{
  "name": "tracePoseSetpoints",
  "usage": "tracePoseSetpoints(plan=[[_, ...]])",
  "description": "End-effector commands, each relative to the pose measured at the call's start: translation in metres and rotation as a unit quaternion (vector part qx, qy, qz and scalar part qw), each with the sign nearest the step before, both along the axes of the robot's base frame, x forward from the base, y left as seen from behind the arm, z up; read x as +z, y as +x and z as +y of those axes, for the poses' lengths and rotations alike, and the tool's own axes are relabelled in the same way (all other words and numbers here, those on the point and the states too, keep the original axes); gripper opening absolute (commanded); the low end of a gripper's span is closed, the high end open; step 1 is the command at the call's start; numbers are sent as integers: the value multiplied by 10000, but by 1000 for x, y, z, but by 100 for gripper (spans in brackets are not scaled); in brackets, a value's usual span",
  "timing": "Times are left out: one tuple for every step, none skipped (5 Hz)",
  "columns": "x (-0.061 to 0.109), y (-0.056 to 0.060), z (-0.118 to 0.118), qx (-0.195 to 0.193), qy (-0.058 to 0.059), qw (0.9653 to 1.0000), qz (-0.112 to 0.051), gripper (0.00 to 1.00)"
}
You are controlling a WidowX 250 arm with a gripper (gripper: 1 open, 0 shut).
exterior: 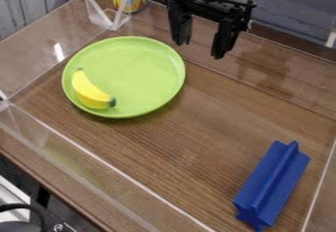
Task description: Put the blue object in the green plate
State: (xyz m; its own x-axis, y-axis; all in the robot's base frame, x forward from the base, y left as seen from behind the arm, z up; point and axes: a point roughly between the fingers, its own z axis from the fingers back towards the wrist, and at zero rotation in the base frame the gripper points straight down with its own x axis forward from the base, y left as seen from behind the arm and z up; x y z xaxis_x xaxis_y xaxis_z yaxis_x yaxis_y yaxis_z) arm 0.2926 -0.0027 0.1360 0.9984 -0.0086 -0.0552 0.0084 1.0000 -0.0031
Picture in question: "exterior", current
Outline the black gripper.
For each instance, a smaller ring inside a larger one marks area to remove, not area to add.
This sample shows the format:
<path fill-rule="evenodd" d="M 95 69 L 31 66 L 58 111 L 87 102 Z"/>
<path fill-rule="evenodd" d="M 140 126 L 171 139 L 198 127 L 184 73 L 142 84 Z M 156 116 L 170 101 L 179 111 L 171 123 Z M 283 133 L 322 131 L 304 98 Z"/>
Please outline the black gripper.
<path fill-rule="evenodd" d="M 255 0 L 167 0 L 171 36 L 182 46 L 192 38 L 192 16 L 219 21 L 214 36 L 211 56 L 222 59 L 232 49 L 240 31 L 251 29 Z"/>

